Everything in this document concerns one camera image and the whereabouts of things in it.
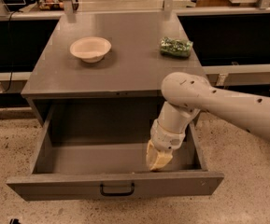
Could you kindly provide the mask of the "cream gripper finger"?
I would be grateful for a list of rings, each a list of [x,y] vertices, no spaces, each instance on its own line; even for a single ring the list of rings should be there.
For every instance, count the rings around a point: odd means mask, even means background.
[[[148,141],[146,152],[146,165],[151,168],[154,160],[154,145],[151,141]]]
[[[159,151],[152,143],[149,143],[149,169],[156,171],[164,168],[173,158],[173,151]]]

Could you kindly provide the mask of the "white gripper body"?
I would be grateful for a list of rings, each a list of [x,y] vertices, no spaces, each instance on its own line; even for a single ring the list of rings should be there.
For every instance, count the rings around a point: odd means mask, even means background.
[[[171,133],[166,131],[156,119],[150,130],[150,141],[159,151],[177,150],[181,147],[185,133]]]

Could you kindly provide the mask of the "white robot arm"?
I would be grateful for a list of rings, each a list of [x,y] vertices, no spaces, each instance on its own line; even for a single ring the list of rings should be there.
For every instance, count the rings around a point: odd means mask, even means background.
[[[185,130],[201,111],[270,142],[270,97],[214,88],[203,77],[182,72],[163,79],[165,102],[153,121],[146,162],[151,171],[164,168],[179,149]]]

